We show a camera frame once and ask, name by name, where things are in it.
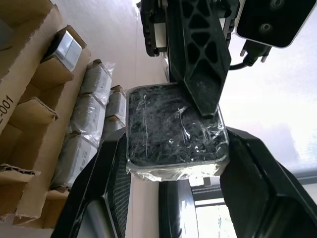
black shredded material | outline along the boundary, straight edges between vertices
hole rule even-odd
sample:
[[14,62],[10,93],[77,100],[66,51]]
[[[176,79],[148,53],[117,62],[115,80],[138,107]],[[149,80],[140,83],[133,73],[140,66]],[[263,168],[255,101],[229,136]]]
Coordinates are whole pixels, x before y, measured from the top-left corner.
[[177,84],[135,88],[128,95],[128,159],[136,166],[225,158],[228,141],[219,111],[203,119]]

cardboard divider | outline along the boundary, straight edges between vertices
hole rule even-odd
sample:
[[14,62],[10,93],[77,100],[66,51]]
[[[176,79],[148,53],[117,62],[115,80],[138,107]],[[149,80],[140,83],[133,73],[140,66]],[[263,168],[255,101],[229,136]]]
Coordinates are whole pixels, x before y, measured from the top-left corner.
[[0,49],[0,133],[8,123],[62,19],[49,0],[0,2],[0,18],[13,35]]
[[26,183],[14,183],[0,185],[1,202],[0,202],[0,221],[4,221],[9,214],[15,212],[23,194]]
[[0,135],[0,166],[6,168],[4,171],[13,171],[13,167],[18,167],[19,170],[16,171],[34,175],[35,172],[26,173],[26,171],[33,170],[33,164],[46,130],[47,125],[34,124],[34,128],[20,130],[8,123]]
[[64,192],[51,190],[48,192],[46,199],[48,199],[48,200],[67,199],[68,195],[69,195],[69,191],[67,191],[67,190],[65,190]]
[[53,229],[58,221],[58,218],[64,208],[66,199],[47,199],[42,209],[42,215],[39,219],[27,220],[15,217],[13,225],[36,229]]
[[24,103],[30,100],[32,97],[38,98],[41,94],[41,90],[35,87],[32,83],[26,86],[24,93],[22,94],[19,103]]
[[[47,131],[43,136],[43,142],[33,166],[33,170],[40,171],[41,174],[27,183],[15,211],[14,225],[24,227],[36,225],[37,228],[46,228],[51,227],[54,223],[52,221],[57,221],[58,219],[57,207],[63,201],[65,202],[65,199],[58,199],[59,202],[57,202],[58,200],[52,200],[49,202],[50,205],[47,205],[48,200],[46,198],[90,55],[90,51],[84,48],[72,72],[74,75],[73,80],[40,92],[39,99],[51,109],[54,109],[58,113],[59,119],[48,125]],[[51,107],[50,103],[53,102],[57,104]],[[54,211],[49,212],[49,214],[54,214],[55,212],[56,216],[52,220],[43,221],[47,207],[54,208]]]
[[59,59],[53,57],[39,65],[31,84],[40,90],[53,88],[73,79],[73,74],[64,66]]
[[49,124],[58,119],[58,115],[38,98],[18,104],[10,118],[17,128],[32,128],[36,124]]
[[16,182],[28,182],[33,175],[39,175],[40,172],[31,170],[22,170],[19,167],[2,164],[0,166],[0,185]]

black mesh panel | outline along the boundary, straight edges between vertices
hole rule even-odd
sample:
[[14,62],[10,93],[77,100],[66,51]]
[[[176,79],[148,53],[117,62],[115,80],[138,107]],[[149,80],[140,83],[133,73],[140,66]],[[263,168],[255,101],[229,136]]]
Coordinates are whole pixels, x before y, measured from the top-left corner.
[[122,139],[107,189],[107,198],[118,238],[125,237],[131,175],[126,173],[126,139]]

cable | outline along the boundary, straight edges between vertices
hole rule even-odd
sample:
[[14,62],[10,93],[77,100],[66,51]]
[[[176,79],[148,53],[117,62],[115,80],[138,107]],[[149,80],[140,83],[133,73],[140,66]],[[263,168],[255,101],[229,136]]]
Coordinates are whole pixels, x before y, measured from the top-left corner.
[[235,65],[230,65],[229,70],[238,70],[238,69],[242,69],[245,68],[247,65],[245,63],[239,63],[239,64],[235,64]]
[[251,67],[258,60],[259,57],[262,57],[261,62],[264,63],[270,50],[271,46],[266,46],[261,43],[247,40],[240,54],[240,56],[243,56],[245,52],[247,52],[247,55],[244,57],[243,62],[236,65],[230,65],[229,70],[242,69],[246,66]]

plastic-wrapped container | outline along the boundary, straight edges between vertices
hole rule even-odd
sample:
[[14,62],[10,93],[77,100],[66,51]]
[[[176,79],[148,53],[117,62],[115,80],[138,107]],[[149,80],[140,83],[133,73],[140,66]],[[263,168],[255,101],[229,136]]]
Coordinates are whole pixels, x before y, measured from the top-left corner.
[[103,65],[100,59],[88,65],[80,88],[80,94],[92,93],[98,101],[106,105],[111,95],[111,75],[114,63]]
[[220,109],[203,119],[178,84],[144,86],[127,95],[127,170],[144,180],[220,175],[229,162]]
[[102,140],[106,139],[112,132],[124,128],[124,124],[117,117],[106,118]]
[[117,117],[124,125],[126,122],[127,100],[125,92],[120,86],[113,88],[113,94],[109,98],[109,103],[106,109],[106,117]]
[[103,133],[106,111],[93,94],[78,97],[69,122],[68,133],[80,134],[97,148]]
[[52,188],[70,189],[80,172],[97,153],[97,148],[79,135],[66,137],[58,158]]

